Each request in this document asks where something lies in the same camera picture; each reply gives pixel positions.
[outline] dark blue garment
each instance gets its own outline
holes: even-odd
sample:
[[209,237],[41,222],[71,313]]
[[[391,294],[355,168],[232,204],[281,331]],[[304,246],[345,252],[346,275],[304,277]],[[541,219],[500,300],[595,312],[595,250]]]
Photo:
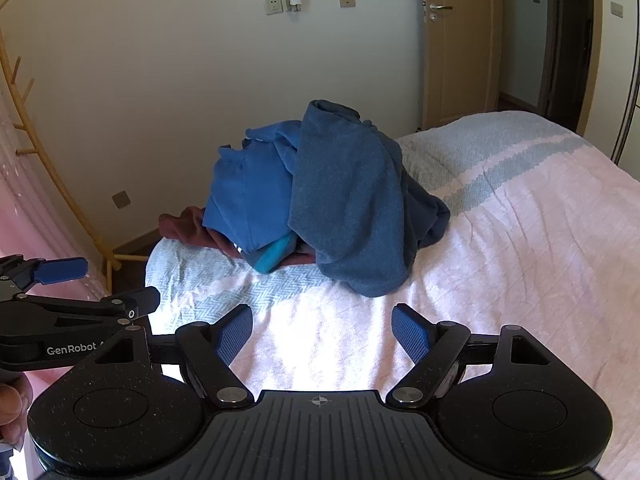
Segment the dark blue garment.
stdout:
[[220,148],[204,227],[252,253],[290,234],[287,225],[300,121],[246,132],[242,150]]
[[363,296],[388,294],[436,243],[449,209],[402,166],[394,140],[350,108],[309,104],[302,121],[289,227],[316,250],[320,271]]

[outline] wooden door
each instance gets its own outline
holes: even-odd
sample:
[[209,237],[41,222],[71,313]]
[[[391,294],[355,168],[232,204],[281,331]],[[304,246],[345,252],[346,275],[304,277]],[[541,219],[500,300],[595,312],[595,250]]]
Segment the wooden door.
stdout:
[[495,110],[502,0],[424,0],[423,4],[422,127],[441,126],[466,115]]

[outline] bed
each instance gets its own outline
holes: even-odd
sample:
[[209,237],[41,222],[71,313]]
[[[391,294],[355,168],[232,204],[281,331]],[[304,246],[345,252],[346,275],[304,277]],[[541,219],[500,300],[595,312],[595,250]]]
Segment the bed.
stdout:
[[520,324],[612,411],[599,471],[640,478],[640,183],[580,137],[524,112],[479,114],[399,143],[407,171],[452,211],[444,239],[418,252],[400,289],[364,298],[315,265],[261,275],[217,250],[163,239],[146,268],[162,296],[154,333],[247,303],[254,333],[232,369],[254,395],[376,388],[384,396],[412,366],[391,333],[395,304],[476,333]]

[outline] silver screw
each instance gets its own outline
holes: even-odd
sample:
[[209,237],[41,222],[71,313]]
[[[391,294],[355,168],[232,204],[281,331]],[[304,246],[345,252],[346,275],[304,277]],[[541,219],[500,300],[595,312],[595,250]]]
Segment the silver screw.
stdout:
[[415,404],[423,397],[422,392],[418,388],[412,388],[410,386],[398,388],[393,392],[393,398],[401,404]]
[[236,388],[230,386],[229,388],[222,388],[217,393],[218,400],[225,404],[237,404],[245,400],[249,394],[244,388]]

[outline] sheer curtain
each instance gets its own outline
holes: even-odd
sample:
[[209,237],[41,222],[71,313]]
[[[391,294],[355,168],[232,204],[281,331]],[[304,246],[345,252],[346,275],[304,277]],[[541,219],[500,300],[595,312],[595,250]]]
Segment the sheer curtain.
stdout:
[[[23,254],[25,258],[69,258],[82,256],[82,251],[56,214],[43,187],[39,184],[31,164],[39,164],[37,155],[18,157],[20,148],[17,134],[6,106],[6,98],[0,98],[0,256]],[[74,282],[55,285],[37,285],[31,294],[70,298],[73,300],[98,300],[106,296],[105,289],[95,268],[90,266],[87,277]],[[59,378],[66,370],[41,370],[29,372],[34,394],[37,396]],[[24,452],[12,459],[18,480],[20,472],[28,478],[37,478],[41,468],[33,452],[33,443],[25,440]]]

